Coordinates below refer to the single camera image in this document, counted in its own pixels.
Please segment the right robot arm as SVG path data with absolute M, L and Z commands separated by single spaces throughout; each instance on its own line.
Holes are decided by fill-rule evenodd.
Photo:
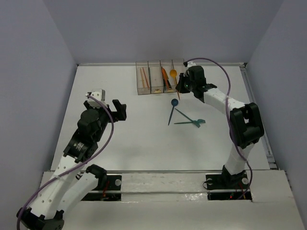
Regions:
M 190 61 L 186 70 L 179 75 L 176 90 L 179 93 L 193 93 L 202 103 L 210 105 L 224 114 L 233 143 L 226 164 L 220 174 L 206 177 L 207 190 L 235 189 L 243 183 L 249 165 L 248 156 L 256 143 L 264 135 L 260 111 L 255 103 L 243 103 L 223 93 L 214 84 L 208 83 L 203 67 Z

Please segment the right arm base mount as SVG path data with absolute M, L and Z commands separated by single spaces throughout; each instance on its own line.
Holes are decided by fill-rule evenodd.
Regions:
M 207 191 L 209 201 L 252 201 L 247 174 L 244 174 L 239 179 L 235 179 L 230 184 L 222 181 L 221 174 L 207 174 L 205 181 L 202 183 L 202 187 Z

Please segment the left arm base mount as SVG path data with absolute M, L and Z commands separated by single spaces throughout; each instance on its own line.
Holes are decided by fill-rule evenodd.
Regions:
M 108 174 L 105 182 L 90 191 L 82 201 L 121 201 L 122 175 Z

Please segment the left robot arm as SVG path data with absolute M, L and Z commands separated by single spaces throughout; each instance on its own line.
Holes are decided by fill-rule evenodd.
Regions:
M 127 118 L 125 104 L 113 100 L 112 112 L 101 99 L 92 95 L 84 102 L 86 108 L 77 123 L 57 169 L 17 212 L 16 228 L 29 230 L 60 230 L 68 213 L 93 189 L 107 190 L 110 181 L 107 171 L 98 165 L 88 166 L 75 183 L 81 169 L 102 152 L 98 147 L 107 124 Z

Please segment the yellow orange spoon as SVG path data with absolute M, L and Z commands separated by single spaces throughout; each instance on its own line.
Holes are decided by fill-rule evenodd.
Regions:
M 174 82 L 175 82 L 175 86 L 177 86 L 177 71 L 175 69 L 172 69 L 170 70 L 170 76 L 174 79 Z M 180 100 L 180 95 L 179 95 L 179 91 L 177 91 L 177 96 L 178 96 L 178 99 Z

